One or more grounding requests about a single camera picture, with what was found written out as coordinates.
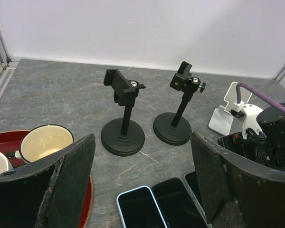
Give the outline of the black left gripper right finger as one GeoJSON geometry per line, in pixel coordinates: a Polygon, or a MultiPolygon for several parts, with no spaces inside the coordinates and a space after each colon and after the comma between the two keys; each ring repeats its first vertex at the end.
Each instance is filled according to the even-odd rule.
{"type": "Polygon", "coordinates": [[[258,164],[198,133],[191,149],[206,221],[213,227],[285,228],[285,171],[258,164]]]}

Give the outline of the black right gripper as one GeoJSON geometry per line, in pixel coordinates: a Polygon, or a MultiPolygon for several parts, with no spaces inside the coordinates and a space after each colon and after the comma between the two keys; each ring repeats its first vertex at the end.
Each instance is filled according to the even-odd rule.
{"type": "Polygon", "coordinates": [[[218,145],[239,154],[247,159],[253,160],[254,141],[247,137],[243,138],[242,132],[233,133],[218,139],[218,145]]]}

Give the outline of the light blue phone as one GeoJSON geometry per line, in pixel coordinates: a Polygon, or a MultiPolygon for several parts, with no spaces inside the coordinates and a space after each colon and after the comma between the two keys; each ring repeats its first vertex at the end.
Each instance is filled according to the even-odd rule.
{"type": "Polygon", "coordinates": [[[166,228],[167,224],[148,186],[120,193],[116,198],[124,228],[166,228]]]}

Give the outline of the black round phone stand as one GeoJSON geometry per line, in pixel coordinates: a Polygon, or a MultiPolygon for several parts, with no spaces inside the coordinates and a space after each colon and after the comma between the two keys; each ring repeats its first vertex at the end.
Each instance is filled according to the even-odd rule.
{"type": "Polygon", "coordinates": [[[141,150],[145,142],[144,131],[131,120],[131,114],[139,91],[146,86],[125,78],[118,69],[106,70],[104,85],[112,87],[114,102],[124,107],[124,113],[123,118],[113,119],[102,128],[102,145],[113,155],[132,156],[141,150]]]}

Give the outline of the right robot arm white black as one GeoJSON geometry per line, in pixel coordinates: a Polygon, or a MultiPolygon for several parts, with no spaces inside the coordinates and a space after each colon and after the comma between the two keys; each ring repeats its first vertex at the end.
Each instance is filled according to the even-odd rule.
{"type": "Polygon", "coordinates": [[[285,171],[285,114],[270,106],[245,105],[242,131],[218,139],[218,144],[256,163],[285,171]]]}

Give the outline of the white phone stand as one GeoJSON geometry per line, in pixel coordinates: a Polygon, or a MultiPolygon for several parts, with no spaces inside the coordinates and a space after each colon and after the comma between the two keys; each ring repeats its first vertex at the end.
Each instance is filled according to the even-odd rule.
{"type": "Polygon", "coordinates": [[[238,113],[242,111],[244,105],[247,104],[252,96],[252,93],[247,89],[241,87],[241,101],[237,103],[237,87],[238,82],[232,82],[229,86],[223,101],[225,105],[220,105],[218,108],[214,109],[212,117],[209,121],[208,128],[212,131],[222,135],[227,136],[230,134],[231,126],[233,123],[234,116],[231,114],[231,110],[235,108],[238,113]]]}

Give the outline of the beige mug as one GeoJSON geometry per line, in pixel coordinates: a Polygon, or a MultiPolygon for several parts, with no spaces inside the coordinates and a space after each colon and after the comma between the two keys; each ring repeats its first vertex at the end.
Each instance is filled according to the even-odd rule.
{"type": "Polygon", "coordinates": [[[11,153],[11,158],[32,163],[64,149],[73,142],[74,136],[69,129],[57,124],[42,125],[23,137],[19,149],[11,153]]]}

